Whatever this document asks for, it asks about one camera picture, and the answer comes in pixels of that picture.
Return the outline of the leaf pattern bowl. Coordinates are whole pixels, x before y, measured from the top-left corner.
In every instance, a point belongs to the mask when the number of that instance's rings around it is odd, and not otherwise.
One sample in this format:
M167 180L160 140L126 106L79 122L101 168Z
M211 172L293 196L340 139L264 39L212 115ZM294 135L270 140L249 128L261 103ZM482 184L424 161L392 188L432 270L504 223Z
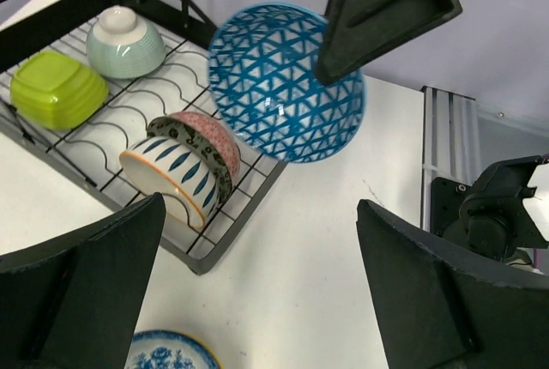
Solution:
M220 203L232 194L240 170L240 151L232 134L215 118L193 111L154 118L147 136L169 136L195 151L214 172Z

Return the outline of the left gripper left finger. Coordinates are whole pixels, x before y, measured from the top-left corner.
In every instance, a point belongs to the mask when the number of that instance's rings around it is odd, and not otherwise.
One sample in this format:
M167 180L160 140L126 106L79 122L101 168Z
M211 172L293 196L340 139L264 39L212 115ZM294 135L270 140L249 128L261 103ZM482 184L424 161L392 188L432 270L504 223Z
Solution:
M3 368L122 368L166 218L154 193L1 257Z

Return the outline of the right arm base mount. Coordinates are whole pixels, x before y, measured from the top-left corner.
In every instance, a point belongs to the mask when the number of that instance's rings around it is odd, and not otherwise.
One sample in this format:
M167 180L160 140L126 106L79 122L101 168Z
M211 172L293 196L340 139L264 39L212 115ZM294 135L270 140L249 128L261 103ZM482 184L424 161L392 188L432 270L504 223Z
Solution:
M507 261L521 248L548 247L548 157L491 164L471 185L436 177L430 231L483 257Z

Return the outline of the blue triangle pattern bowl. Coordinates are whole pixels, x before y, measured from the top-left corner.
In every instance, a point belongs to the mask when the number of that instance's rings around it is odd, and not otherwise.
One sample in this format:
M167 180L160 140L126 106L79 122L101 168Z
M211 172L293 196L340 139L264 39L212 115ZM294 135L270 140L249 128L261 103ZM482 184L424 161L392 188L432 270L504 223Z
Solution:
M278 161L312 163L344 149L362 124L366 85L358 70L324 86L314 67L325 18L290 3L241 9L214 32L208 83L239 140Z

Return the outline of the white bowl pink interior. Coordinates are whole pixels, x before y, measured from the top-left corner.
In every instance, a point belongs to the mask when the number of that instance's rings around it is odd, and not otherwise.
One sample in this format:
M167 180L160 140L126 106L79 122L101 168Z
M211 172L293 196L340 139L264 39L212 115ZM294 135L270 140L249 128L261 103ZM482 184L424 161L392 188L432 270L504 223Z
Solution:
M198 153L168 136L142 139L119 155L128 180L143 194L159 192L166 212L201 230L219 201L214 172Z

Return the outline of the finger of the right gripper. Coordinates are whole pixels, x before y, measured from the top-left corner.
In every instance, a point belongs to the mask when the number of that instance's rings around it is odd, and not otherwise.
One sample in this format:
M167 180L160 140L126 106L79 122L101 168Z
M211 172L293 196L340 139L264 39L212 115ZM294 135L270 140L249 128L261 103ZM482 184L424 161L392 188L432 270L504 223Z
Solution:
M461 12L460 0L328 0L316 77L332 84Z

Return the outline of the green square bowl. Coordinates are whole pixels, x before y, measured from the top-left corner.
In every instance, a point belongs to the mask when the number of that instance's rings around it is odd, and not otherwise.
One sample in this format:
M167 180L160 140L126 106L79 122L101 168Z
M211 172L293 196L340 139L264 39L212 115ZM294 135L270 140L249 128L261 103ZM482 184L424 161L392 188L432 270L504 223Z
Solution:
M106 100L106 81L89 66L56 51L31 56L13 74L11 105L27 120L50 130L71 130Z

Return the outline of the celadon green bowl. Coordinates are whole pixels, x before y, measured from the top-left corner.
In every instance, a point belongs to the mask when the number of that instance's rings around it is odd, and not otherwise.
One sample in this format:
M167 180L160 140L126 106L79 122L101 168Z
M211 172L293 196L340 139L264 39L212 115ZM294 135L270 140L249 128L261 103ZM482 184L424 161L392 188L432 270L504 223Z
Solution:
M104 9L87 33L87 60L100 75L136 79L158 69L166 58L166 45L156 26L133 9Z

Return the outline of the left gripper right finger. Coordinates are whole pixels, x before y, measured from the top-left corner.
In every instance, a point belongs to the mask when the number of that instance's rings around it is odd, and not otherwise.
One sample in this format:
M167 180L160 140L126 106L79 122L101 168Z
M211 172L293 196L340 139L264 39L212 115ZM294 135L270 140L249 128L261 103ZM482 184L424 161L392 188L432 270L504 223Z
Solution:
M468 251L371 200L359 246L391 368L546 368L548 278Z

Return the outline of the blue floral bowl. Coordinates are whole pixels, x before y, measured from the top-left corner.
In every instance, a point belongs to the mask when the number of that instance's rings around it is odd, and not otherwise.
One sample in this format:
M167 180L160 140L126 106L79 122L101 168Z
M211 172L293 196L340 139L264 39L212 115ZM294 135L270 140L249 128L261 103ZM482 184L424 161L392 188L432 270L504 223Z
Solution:
M125 368L221 369L214 354L196 339L170 330L134 334Z

